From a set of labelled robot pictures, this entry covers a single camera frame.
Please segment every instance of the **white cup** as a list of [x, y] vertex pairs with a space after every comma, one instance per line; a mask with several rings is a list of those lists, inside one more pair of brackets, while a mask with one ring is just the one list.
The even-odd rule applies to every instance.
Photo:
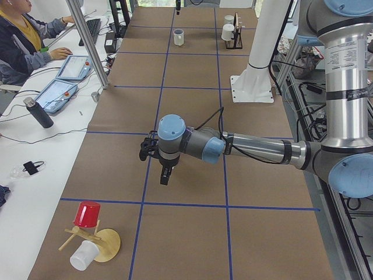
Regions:
[[221, 38], [224, 41], [230, 41], [233, 38], [234, 25], [227, 23], [223, 26], [223, 32], [221, 33]]
[[84, 240], [75, 253], [73, 253], [70, 257], [70, 263], [77, 270], [86, 270], [99, 253], [100, 250], [96, 244], [91, 241]]
[[231, 25], [234, 23], [234, 16], [226, 15], [224, 17], [224, 24], [230, 23]]
[[184, 44], [184, 31], [182, 29], [174, 30], [174, 43], [177, 46], [181, 46]]

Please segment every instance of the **thermos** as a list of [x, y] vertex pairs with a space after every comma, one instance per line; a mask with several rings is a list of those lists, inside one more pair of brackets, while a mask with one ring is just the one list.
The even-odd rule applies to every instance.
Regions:
[[27, 110], [31, 115], [41, 124], [42, 127], [48, 128], [53, 125], [53, 120], [51, 117], [44, 111], [44, 109], [33, 100], [31, 97], [27, 97], [23, 101], [26, 104]]

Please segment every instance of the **round wooden base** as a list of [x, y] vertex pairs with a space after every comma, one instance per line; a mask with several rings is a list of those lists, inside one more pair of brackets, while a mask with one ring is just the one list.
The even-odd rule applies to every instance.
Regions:
[[96, 244], [100, 249], [100, 254], [94, 258], [94, 260], [99, 263], [104, 263], [114, 258], [121, 247], [121, 238], [119, 234], [113, 229], [103, 229], [97, 232], [96, 236], [100, 237], [102, 241], [106, 243], [106, 246], [103, 247]]

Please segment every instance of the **dark jacket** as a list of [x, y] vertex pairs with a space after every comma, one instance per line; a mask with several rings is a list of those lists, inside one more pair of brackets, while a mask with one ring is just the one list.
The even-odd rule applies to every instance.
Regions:
[[[59, 20], [45, 23], [23, 15], [43, 39], [55, 38], [66, 26]], [[23, 85], [30, 74], [50, 62], [48, 52], [35, 50], [34, 45], [11, 22], [0, 16], [0, 73], [2, 82], [9, 85]]]

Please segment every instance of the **black keyboard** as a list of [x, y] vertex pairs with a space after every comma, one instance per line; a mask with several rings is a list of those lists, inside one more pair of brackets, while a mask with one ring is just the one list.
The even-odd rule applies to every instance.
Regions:
[[[100, 31], [100, 27], [101, 27], [101, 19], [90, 19], [90, 20], [87, 20], [86, 23], [88, 26], [88, 30], [91, 33], [93, 43], [95, 44], [97, 42], [98, 32]], [[83, 40], [81, 38], [80, 38], [79, 45], [80, 46], [84, 45]]]

